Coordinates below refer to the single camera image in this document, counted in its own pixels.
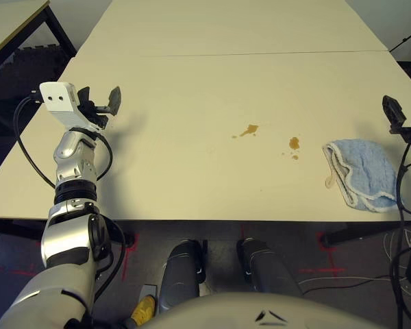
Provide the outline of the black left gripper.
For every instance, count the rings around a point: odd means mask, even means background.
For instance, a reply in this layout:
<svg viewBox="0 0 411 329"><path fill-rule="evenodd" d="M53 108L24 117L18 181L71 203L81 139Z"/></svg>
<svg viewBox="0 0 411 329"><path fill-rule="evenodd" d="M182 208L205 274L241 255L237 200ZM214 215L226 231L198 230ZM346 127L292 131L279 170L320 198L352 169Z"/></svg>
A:
<svg viewBox="0 0 411 329"><path fill-rule="evenodd" d="M90 87L84 87L77 92L79 99L78 110L92 124L96 125L98 130L104 130L107 123L107 114L116 116L121 105L121 89L119 86L113 88L108 97L108 105L96 106L93 101L89 100Z"/></svg>

